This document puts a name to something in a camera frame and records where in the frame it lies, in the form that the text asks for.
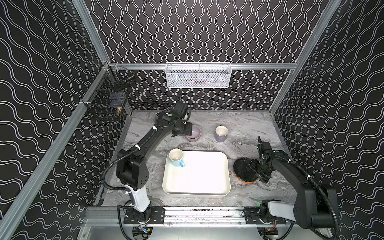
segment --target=white tray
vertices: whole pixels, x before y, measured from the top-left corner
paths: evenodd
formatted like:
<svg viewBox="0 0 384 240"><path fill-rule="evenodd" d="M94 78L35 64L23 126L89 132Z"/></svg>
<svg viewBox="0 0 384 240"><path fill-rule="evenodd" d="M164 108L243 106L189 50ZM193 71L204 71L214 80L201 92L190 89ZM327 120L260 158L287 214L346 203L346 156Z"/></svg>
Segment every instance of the white tray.
<svg viewBox="0 0 384 240"><path fill-rule="evenodd" d="M183 151L185 167L167 155L163 190L173 196L224 197L231 190L228 159L222 152Z"/></svg>

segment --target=metal rail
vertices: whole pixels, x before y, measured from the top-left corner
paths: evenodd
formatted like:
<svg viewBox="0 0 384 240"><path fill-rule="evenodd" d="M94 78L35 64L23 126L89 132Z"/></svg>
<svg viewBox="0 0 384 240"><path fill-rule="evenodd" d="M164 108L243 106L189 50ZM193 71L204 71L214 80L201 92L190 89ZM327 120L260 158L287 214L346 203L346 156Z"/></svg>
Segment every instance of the metal rail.
<svg viewBox="0 0 384 240"><path fill-rule="evenodd" d="M107 71L108 65L104 64L102 70L96 76L84 95L84 102L90 100L90 97ZM86 111L87 107L84 103L80 102L35 168L32 175L29 177L24 187L21 189L20 193L17 195L11 207L5 213L5 216L0 222L1 240L8 240L12 237Z"/></svg>
<svg viewBox="0 0 384 240"><path fill-rule="evenodd" d="M281 144L283 145L283 150L284 150L284 152L286 152L286 153L288 154L288 156L289 156L291 159L293 159L293 157L291 156L291 153L290 153L290 151L289 151L289 148L288 148L287 144L285 143L285 140L284 140L284 138L283 138L283 135L282 135L281 132L280 132L279 126L278 126L277 123L276 123L275 117L273 117L272 115L271 115L271 121L272 121L273 126L275 127L276 132L277 132L277 136L279 136L280 142L281 142Z"/></svg>
<svg viewBox="0 0 384 240"><path fill-rule="evenodd" d="M327 6L325 7L324 11L321 13L321 16L314 27L312 34L308 38L307 42L305 43L299 57L296 60L297 68L294 71L290 71L288 74L286 80L284 81L279 93L277 94L274 102L271 105L271 108L269 112L274 115L280 106L280 103L283 101L286 93L288 92L289 88L291 87L293 81L296 79L297 75L303 68L303 65L307 62L307 59L309 58L313 48L316 46L317 42L319 41L321 35L323 34L325 28L328 26L329 21L331 20L332 16L334 15L335 11L339 7L341 3L341 0L330 0L327 3Z"/></svg>
<svg viewBox="0 0 384 240"><path fill-rule="evenodd" d="M247 224L242 217L243 207L164 207L164 224L147 227L272 227L273 224ZM122 220L124 211L120 209ZM116 227L116 207L88 207L83 227ZM124 224L134 227L137 224Z"/></svg>
<svg viewBox="0 0 384 240"><path fill-rule="evenodd" d="M112 63L128 70L165 70L165 63ZM296 69L296 63L231 63L233 70Z"/></svg>
<svg viewBox="0 0 384 240"><path fill-rule="evenodd" d="M91 14L85 4L84 0L72 0L81 20L83 21L84 27L88 32L89 38L97 52L97 55L102 63L110 62L107 51L105 50L104 44L101 41L99 32L92 20Z"/></svg>
<svg viewBox="0 0 384 240"><path fill-rule="evenodd" d="M112 159L110 160L110 163L117 159L118 152L122 149L122 146L123 146L124 141L125 141L125 137L127 136L127 133L128 133L129 126L131 125L131 122L132 122L132 117L133 117L132 115L133 114L129 113L129 115L127 116L127 119L125 120L124 127L121 130L120 138L118 140L118 143L116 144L116 148L113 152ZM115 172L115 168L112 168L108 171L108 173L105 176L105 180L107 182L109 182L109 180L111 179L114 172ZM94 206L97 206L97 204L99 203L103 191L104 191L104 186L101 185L99 192L98 192L98 195L95 199Z"/></svg>

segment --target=black and white patterned wall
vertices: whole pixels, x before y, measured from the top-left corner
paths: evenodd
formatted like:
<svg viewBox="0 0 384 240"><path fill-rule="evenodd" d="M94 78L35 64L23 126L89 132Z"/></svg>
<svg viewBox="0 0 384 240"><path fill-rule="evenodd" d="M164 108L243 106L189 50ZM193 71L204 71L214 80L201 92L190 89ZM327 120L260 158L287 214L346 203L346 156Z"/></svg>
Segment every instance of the black and white patterned wall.
<svg viewBox="0 0 384 240"><path fill-rule="evenodd" d="M343 0L275 118L337 190L340 239L384 239L384 1Z"/></svg>
<svg viewBox="0 0 384 240"><path fill-rule="evenodd" d="M124 78L127 71L119 68L116 76ZM289 70L232 71L230 85L225 89L183 89L181 100L193 110L264 110L268 111ZM176 100L178 89L167 87L164 71L136 71L137 79L129 90L132 109L167 109Z"/></svg>
<svg viewBox="0 0 384 240"><path fill-rule="evenodd" d="M0 219L102 63L70 0L0 0ZM76 239L123 122L86 113L12 239Z"/></svg>
<svg viewBox="0 0 384 240"><path fill-rule="evenodd" d="M83 117L12 239L76 239L124 122Z"/></svg>
<svg viewBox="0 0 384 240"><path fill-rule="evenodd" d="M0 0L0 219L98 74L70 0Z"/></svg>
<svg viewBox="0 0 384 240"><path fill-rule="evenodd" d="M85 0L114 63L292 63L327 0Z"/></svg>

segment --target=lavender mug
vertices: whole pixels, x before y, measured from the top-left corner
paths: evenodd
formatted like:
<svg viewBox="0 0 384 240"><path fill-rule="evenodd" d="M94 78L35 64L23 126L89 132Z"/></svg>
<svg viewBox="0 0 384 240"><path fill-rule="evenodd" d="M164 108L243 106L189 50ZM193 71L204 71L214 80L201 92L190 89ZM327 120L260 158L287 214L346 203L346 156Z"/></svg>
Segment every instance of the lavender mug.
<svg viewBox="0 0 384 240"><path fill-rule="evenodd" d="M215 130L215 139L218 142L224 142L227 139L228 128L220 125Z"/></svg>

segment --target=pink bowl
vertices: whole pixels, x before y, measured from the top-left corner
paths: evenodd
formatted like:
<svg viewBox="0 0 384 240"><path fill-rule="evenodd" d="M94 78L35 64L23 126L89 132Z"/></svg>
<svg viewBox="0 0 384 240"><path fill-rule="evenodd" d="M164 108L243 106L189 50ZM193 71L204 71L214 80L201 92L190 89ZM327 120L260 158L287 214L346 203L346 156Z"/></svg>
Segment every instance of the pink bowl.
<svg viewBox="0 0 384 240"><path fill-rule="evenodd" d="M196 142L201 137L201 129L197 125L192 125L192 135L185 136L189 142Z"/></svg>

